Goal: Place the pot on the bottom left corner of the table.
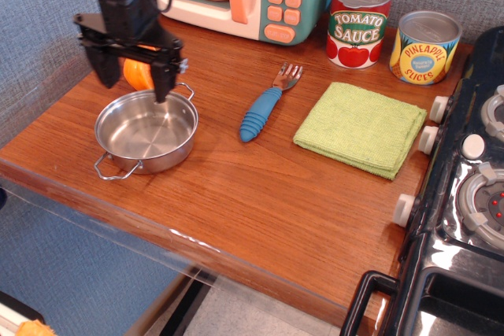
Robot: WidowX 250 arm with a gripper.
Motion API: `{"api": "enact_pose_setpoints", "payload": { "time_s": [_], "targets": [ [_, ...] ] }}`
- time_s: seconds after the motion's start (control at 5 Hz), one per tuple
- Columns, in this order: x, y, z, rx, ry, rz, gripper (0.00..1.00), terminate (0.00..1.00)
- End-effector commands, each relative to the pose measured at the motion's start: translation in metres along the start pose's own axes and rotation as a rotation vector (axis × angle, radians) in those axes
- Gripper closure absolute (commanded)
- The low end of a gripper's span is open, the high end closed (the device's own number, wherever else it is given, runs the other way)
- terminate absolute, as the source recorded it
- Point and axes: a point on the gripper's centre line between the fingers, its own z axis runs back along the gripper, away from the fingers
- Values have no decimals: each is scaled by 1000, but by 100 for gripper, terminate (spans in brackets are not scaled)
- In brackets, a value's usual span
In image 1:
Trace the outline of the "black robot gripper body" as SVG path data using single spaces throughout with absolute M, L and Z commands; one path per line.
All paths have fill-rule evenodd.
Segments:
M 77 13 L 73 17 L 83 48 L 108 47 L 118 60 L 131 58 L 149 65 L 161 61 L 176 65 L 177 73 L 187 70 L 187 59 L 181 56 L 183 43 L 160 25 L 155 0 L 98 3 L 99 13 Z

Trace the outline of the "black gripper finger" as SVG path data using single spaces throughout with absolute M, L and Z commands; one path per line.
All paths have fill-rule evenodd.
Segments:
M 155 101 L 165 102 L 166 96 L 175 87 L 178 68 L 166 62 L 155 61 L 150 65 L 150 74 L 154 83 Z
M 108 47 L 85 46 L 84 49 L 100 82 L 112 88 L 120 78 L 118 57 L 110 53 Z

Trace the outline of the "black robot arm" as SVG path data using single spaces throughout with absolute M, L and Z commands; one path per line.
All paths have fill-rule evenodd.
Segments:
M 162 103 L 187 67 L 183 43 L 164 29 L 157 0 L 98 0 L 99 13 L 77 13 L 80 44 L 98 78 L 108 88 L 120 78 L 121 57 L 150 66 L 155 101 Z

